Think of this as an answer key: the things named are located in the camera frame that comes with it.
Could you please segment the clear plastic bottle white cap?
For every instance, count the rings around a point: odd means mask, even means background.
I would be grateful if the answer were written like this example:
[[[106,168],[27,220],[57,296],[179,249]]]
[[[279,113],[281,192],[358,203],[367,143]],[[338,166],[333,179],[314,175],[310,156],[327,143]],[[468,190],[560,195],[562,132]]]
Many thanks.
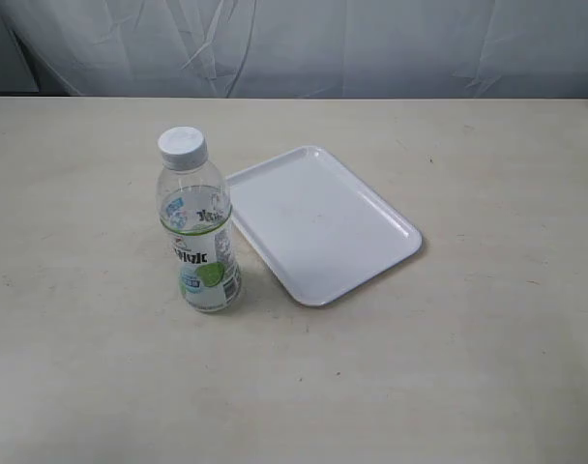
[[[209,161],[200,130],[166,130],[158,148],[162,172],[156,186],[157,211],[179,263],[181,294],[198,311],[223,310],[242,287],[231,239],[228,185]]]

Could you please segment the white wrinkled backdrop curtain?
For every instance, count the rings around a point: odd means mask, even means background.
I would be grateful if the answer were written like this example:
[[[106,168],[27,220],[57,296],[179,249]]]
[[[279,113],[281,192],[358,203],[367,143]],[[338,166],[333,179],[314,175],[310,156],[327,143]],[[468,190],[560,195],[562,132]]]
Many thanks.
[[[588,1],[0,1],[80,96],[588,99]]]

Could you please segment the white rectangular plastic tray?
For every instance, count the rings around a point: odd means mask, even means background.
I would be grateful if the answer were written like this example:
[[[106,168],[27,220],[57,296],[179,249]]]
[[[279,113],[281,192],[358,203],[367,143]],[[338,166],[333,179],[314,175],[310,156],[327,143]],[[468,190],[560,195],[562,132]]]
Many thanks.
[[[328,151],[228,176],[232,219],[293,300],[332,303],[419,251],[421,232]]]

